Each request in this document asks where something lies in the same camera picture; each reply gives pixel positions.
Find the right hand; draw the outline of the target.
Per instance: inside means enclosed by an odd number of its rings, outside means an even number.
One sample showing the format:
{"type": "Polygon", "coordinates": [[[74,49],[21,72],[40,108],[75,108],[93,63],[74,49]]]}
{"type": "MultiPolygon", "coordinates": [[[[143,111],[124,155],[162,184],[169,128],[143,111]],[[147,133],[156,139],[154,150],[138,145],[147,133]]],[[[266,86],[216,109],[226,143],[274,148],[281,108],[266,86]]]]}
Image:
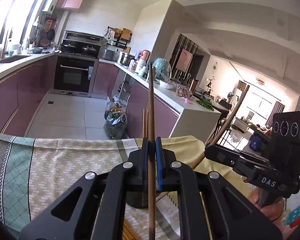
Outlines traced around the right hand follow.
{"type": "Polygon", "coordinates": [[[285,201],[282,197],[277,198],[277,200],[275,200],[273,204],[264,207],[260,207],[258,205],[259,198],[260,189],[256,188],[254,189],[254,191],[251,192],[251,194],[248,197],[248,200],[271,221],[278,219],[282,215],[285,207],[285,201]]]}

